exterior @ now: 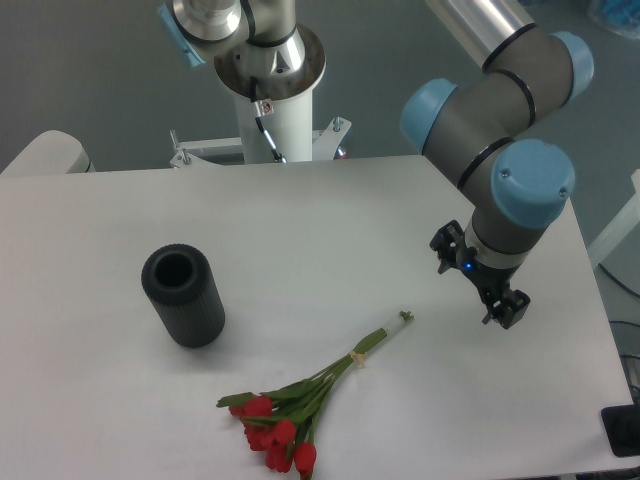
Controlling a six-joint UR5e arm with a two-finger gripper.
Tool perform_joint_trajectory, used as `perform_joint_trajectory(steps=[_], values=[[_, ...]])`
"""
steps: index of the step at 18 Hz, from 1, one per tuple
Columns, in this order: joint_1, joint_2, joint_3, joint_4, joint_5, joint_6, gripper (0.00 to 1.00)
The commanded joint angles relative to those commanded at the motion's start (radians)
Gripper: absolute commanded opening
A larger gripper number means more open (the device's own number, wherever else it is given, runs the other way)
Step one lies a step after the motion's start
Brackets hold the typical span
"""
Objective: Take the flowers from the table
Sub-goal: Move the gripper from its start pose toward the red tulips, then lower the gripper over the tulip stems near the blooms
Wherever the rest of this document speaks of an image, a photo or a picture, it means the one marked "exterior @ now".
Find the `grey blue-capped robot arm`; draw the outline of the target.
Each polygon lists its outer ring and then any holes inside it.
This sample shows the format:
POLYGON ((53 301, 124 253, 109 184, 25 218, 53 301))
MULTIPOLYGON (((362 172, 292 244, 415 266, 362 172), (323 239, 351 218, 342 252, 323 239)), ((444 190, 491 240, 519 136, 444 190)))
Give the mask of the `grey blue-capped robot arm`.
POLYGON ((530 303, 511 279, 575 185, 569 157, 525 132, 589 86, 594 58, 582 38, 544 32, 516 1, 430 7, 483 78, 466 88, 429 81, 405 104, 400 128, 474 208, 466 226, 451 221, 432 238, 440 270, 460 271, 486 320, 510 328, 530 303))

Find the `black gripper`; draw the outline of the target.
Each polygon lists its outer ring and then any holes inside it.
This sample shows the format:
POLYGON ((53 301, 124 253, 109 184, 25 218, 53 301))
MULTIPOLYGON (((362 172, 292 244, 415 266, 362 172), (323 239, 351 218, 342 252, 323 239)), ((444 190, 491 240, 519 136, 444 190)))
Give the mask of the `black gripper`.
POLYGON ((476 287, 487 313, 482 324, 500 324, 505 330, 519 322, 530 304, 530 297, 521 290, 512 290, 510 281, 518 266, 493 268, 468 258, 459 262, 460 271, 476 287))

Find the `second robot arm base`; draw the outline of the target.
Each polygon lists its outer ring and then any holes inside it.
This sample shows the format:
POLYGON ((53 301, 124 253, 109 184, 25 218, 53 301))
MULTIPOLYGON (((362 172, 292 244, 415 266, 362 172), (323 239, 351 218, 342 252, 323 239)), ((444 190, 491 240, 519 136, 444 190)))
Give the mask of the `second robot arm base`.
POLYGON ((231 92, 254 102, 313 90, 325 72, 318 36, 294 1, 165 1, 158 16, 192 66, 210 64, 231 92))

